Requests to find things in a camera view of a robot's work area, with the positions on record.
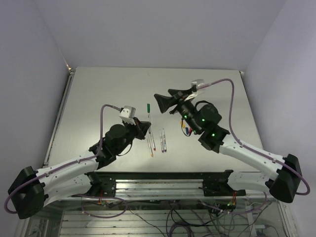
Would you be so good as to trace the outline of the green pen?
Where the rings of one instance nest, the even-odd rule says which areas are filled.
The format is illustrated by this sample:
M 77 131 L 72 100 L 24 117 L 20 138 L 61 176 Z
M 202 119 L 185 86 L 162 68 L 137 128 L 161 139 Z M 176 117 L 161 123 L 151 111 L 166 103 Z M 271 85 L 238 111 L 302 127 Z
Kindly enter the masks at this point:
M 149 120 L 149 122 L 151 123 L 151 114 L 150 113 L 148 113 L 147 112 L 147 114 L 148 114 L 148 120 Z

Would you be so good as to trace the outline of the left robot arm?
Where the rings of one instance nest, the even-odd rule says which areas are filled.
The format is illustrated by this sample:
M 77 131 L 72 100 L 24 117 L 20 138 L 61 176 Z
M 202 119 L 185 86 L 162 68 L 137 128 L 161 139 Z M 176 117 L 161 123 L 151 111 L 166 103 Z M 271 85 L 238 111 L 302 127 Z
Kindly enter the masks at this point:
M 25 167 L 8 189 L 6 212 L 23 220 L 61 198 L 97 195 L 101 184 L 95 172 L 116 161 L 134 139 L 144 140 L 150 127 L 150 122 L 133 117 L 129 122 L 111 126 L 98 143 L 77 158 L 37 170 Z

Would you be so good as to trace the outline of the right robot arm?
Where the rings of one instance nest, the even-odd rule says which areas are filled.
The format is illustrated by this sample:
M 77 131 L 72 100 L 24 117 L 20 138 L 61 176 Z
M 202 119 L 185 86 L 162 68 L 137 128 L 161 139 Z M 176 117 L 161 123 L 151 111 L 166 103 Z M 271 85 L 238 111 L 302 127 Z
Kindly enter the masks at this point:
M 257 174 L 249 175 L 232 172 L 218 182 L 221 194 L 226 196 L 239 190 L 268 191 L 279 201 L 294 201 L 302 177 L 296 156 L 269 153 L 237 139 L 231 129 L 219 126 L 222 117 L 212 103 L 202 101 L 200 109 L 192 103 L 197 93 L 195 86 L 188 90 L 169 89 L 168 93 L 169 96 L 154 95 L 161 113 L 179 113 L 193 133 L 199 135 L 198 141 L 205 149 L 236 158 L 258 170 Z

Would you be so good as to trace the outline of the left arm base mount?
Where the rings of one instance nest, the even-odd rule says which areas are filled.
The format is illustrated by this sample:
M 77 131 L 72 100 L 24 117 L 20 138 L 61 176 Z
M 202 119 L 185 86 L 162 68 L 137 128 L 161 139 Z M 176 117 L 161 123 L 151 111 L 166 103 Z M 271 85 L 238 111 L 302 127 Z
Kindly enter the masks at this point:
M 114 197 L 116 194 L 116 181 L 106 172 L 89 172 L 90 188 L 85 193 L 89 197 Z

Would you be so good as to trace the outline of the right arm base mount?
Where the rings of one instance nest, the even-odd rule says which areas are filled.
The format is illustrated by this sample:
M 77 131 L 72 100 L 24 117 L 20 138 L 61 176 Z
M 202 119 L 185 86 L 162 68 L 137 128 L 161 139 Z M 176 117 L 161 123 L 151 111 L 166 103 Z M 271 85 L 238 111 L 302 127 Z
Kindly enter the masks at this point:
M 235 191 L 228 184 L 232 173 L 233 170 L 201 173 L 202 185 L 199 189 L 203 191 L 205 197 L 232 196 Z

